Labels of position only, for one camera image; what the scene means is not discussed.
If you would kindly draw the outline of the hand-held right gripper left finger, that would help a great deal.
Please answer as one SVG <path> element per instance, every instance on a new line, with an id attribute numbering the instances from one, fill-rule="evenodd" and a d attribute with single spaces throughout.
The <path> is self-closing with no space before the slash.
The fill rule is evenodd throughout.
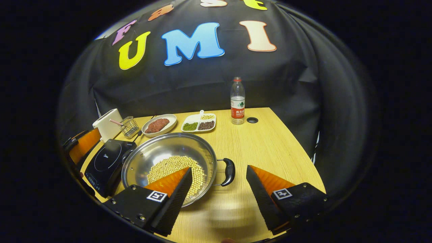
<path id="1" fill-rule="evenodd" d="M 192 184 L 190 167 L 145 187 L 131 185 L 103 204 L 127 222 L 151 233 L 167 236 Z"/>

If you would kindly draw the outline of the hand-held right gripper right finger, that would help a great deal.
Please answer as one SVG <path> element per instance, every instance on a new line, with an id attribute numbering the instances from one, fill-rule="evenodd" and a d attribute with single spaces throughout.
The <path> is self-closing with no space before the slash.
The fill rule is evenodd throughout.
<path id="1" fill-rule="evenodd" d="M 246 179 L 273 235 L 304 227 L 330 209 L 330 197 L 309 183 L 295 185 L 253 165 Z"/>

